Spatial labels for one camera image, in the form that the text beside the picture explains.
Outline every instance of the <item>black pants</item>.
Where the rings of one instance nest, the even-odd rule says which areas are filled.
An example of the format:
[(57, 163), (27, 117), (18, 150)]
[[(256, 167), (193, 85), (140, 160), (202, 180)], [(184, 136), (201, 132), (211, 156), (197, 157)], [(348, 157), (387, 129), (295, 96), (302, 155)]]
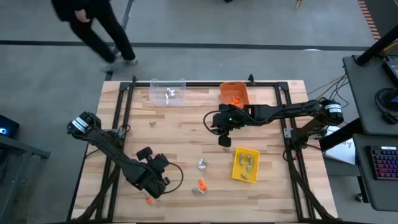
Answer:
[[(121, 52), (122, 57), (125, 60), (134, 60), (136, 55), (132, 51), (129, 39), (124, 32), (122, 26), (118, 23), (118, 20), (114, 16), (111, 4), (106, 2), (101, 6), (101, 9), (96, 9), (89, 18), (97, 18), (98, 22), (104, 27), (105, 31), (111, 36), (116, 44), (116, 47)], [(115, 56), (106, 43), (98, 37), (96, 33), (91, 29), (93, 21), (80, 22), (77, 18), (70, 21), (70, 27), (72, 31), (91, 49), (93, 49), (99, 56), (105, 61), (112, 63), (115, 61)]]

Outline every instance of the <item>white paper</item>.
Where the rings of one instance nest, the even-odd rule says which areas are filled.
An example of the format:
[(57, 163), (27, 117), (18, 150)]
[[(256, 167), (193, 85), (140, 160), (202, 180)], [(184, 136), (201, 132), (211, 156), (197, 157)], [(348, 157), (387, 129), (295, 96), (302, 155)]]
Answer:
[[(326, 135), (333, 134), (339, 127), (330, 126)], [(349, 139), (326, 151), (325, 156), (355, 165), (355, 145), (353, 139)]]

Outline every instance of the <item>orange bin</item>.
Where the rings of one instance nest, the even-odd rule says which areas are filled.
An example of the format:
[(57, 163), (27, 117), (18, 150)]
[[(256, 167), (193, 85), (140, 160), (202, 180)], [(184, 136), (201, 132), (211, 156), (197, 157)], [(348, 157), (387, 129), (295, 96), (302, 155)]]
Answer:
[(228, 105), (233, 102), (233, 98), (238, 98), (239, 103), (235, 106), (243, 108), (249, 104), (248, 90), (244, 82), (224, 82), (220, 85), (221, 102)]

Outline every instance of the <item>person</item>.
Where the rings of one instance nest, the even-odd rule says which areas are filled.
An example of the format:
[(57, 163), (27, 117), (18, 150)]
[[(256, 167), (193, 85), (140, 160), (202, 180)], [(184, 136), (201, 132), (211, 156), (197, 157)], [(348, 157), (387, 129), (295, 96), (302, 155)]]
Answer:
[[(108, 62), (107, 71), (115, 72), (138, 60), (129, 39), (116, 19), (109, 0), (53, 0), (57, 16), (68, 21), (73, 33), (102, 59)], [(107, 44), (91, 28), (96, 19), (114, 40), (123, 60), (112, 53)]]

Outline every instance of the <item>clear plastic container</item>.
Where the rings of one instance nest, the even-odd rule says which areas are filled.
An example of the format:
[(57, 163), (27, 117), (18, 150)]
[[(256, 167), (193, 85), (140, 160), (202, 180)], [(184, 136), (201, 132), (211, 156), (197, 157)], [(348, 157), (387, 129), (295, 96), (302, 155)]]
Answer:
[(182, 106), (185, 102), (183, 78), (176, 81), (159, 81), (154, 78), (150, 81), (149, 89), (149, 98), (156, 106)]

